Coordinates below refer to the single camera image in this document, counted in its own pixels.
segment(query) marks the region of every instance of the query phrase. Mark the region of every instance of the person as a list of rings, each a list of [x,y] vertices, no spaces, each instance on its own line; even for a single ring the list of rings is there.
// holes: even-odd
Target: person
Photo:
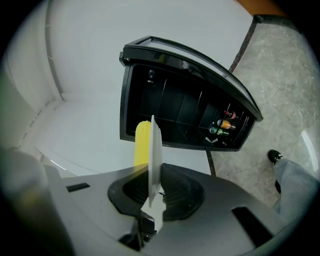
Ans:
[[[287,223],[302,218],[320,188],[319,181],[274,149],[267,156],[274,164],[275,187],[281,195],[273,208]]]

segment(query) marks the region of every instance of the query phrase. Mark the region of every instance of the gray marble floor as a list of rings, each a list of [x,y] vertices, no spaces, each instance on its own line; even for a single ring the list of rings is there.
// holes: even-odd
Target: gray marble floor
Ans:
[[[320,68],[306,38],[288,27],[258,24],[233,72],[264,120],[239,152],[212,152],[216,175],[268,206],[279,198],[270,149],[317,176],[320,166]]]

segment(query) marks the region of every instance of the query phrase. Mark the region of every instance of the gray pants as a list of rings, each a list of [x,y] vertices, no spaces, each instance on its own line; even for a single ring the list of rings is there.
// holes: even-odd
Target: gray pants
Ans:
[[[281,186],[281,198],[274,209],[290,223],[307,212],[320,183],[300,165],[287,159],[280,159],[273,167]]]

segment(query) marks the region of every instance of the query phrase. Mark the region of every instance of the black display case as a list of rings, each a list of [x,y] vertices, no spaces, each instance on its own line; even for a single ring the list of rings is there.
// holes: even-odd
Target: black display case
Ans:
[[[124,46],[120,139],[154,115],[167,147],[238,151],[263,116],[247,88],[213,59],[146,36]]]

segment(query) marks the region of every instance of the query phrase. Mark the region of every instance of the jeans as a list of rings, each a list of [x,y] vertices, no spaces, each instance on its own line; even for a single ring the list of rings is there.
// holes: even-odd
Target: jeans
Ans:
[[[287,223],[302,218],[320,188],[319,181],[300,165],[284,158],[275,163],[273,170],[281,186],[281,197],[273,208]]]

